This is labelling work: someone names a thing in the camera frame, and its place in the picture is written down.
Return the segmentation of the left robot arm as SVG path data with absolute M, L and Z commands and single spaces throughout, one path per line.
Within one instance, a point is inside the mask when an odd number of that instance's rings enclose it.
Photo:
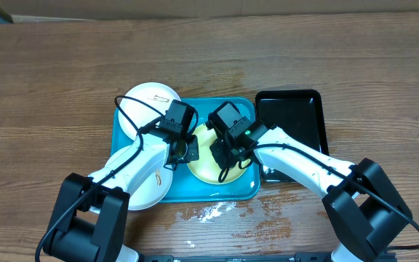
M 161 168 L 175 170 L 198 159 L 193 134 L 196 109 L 173 100 L 169 108 L 142 127 L 126 151 L 85 177 L 71 173 L 61 184 L 54 210 L 35 252 L 63 261 L 139 261 L 125 246 L 129 199 Z

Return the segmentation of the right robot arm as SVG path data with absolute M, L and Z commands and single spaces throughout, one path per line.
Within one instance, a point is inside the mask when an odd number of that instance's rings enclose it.
M 322 154 L 290 137 L 282 128 L 242 116 L 224 102 L 209 114 L 216 132 L 212 155 L 223 182 L 244 160 L 290 176 L 324 205 L 340 244 L 329 261 L 376 261 L 412 222 L 412 213 L 383 168 L 365 158 L 358 164 Z

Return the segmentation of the yellow-green rimmed plate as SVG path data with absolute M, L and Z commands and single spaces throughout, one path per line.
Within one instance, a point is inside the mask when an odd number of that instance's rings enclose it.
M 237 180 L 246 172 L 246 169 L 240 169 L 236 165 L 229 170 L 226 179 L 219 182 L 221 168 L 210 151 L 210 146 L 217 140 L 215 131 L 208 130 L 205 124 L 200 124 L 193 134 L 198 140 L 199 159 L 188 163 L 188 168 L 199 180 L 213 185 L 223 185 Z

